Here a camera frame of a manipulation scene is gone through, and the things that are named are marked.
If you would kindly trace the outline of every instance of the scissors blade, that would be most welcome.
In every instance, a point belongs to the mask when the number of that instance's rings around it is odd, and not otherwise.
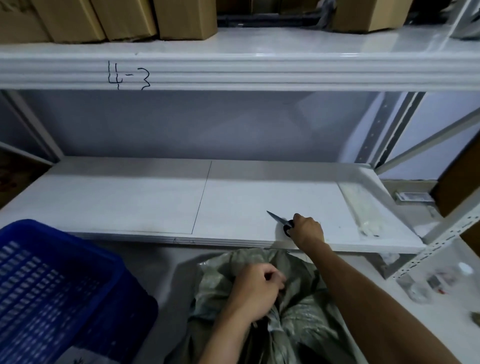
[[[277,216],[275,214],[272,214],[270,211],[267,211],[268,214],[273,217],[276,221],[278,221],[280,224],[283,224],[283,225],[287,225],[287,226],[290,226],[291,228],[293,228],[292,224],[290,224],[288,222],[288,220],[285,220],[284,218],[281,218],[280,216]]]

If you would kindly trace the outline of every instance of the person's left hand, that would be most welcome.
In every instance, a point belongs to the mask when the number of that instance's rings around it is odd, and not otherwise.
[[[283,273],[269,263],[245,266],[235,278],[222,314],[239,315],[248,324],[261,319],[285,287],[285,280]]]

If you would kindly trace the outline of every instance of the label on basket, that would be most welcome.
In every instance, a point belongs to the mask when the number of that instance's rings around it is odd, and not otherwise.
[[[55,364],[120,364],[106,356],[71,346],[62,354]]]

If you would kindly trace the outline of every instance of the white shelf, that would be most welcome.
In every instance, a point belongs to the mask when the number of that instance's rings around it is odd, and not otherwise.
[[[3,45],[0,88],[480,90],[480,42],[447,31],[227,28],[205,41]]]
[[[337,181],[370,192],[380,237],[358,232]],[[92,239],[295,248],[266,210],[314,217],[337,251],[424,248],[373,170],[340,163],[66,157],[0,210],[0,227],[32,218]]]

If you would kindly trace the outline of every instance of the hand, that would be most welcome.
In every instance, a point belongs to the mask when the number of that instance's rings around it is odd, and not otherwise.
[[[285,276],[269,263],[249,264],[235,278],[232,292],[221,316],[237,315],[248,325],[264,317],[272,308]]]
[[[288,230],[295,245],[308,256],[319,246],[325,245],[324,231],[312,218],[304,218],[300,214],[293,216],[294,228]]]

